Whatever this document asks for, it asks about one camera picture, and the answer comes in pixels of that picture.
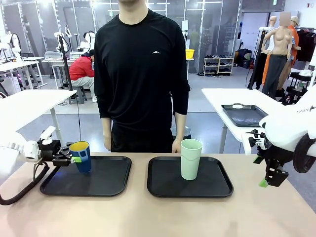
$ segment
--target person in red jacket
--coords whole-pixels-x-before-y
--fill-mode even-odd
[[[69,68],[71,84],[73,86],[88,86],[91,90],[92,102],[96,103],[97,98],[94,94],[94,50],[84,53]]]

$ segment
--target light green tumbler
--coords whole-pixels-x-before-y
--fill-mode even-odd
[[[202,143],[195,139],[181,142],[181,176],[186,180],[194,180],[198,175],[198,164],[202,152]]]

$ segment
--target shoe rack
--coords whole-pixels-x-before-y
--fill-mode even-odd
[[[206,65],[208,62],[214,62],[216,65]],[[229,74],[232,75],[233,71],[233,65],[234,65],[234,59],[233,58],[204,58],[203,62],[203,73],[204,76],[207,74]],[[230,70],[226,72],[221,72],[221,68],[229,67]],[[206,70],[215,70],[215,72],[207,72]]]

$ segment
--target yellow bin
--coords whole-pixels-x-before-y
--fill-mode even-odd
[[[193,59],[194,49],[186,49],[187,59]]]

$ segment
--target red jacket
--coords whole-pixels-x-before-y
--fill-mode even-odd
[[[71,80],[78,80],[83,77],[93,78],[94,71],[91,58],[85,56],[78,58],[69,68],[69,74]]]

